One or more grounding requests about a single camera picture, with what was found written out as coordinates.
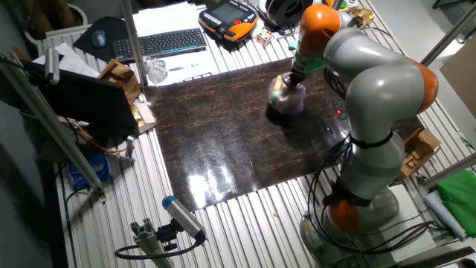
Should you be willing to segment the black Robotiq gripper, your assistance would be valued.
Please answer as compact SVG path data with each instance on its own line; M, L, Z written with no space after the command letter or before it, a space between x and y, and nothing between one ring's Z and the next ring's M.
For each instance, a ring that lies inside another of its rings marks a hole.
M306 79L306 75L297 72L286 72L282 74L283 85L287 89L294 88L295 91L303 91L301 84Z

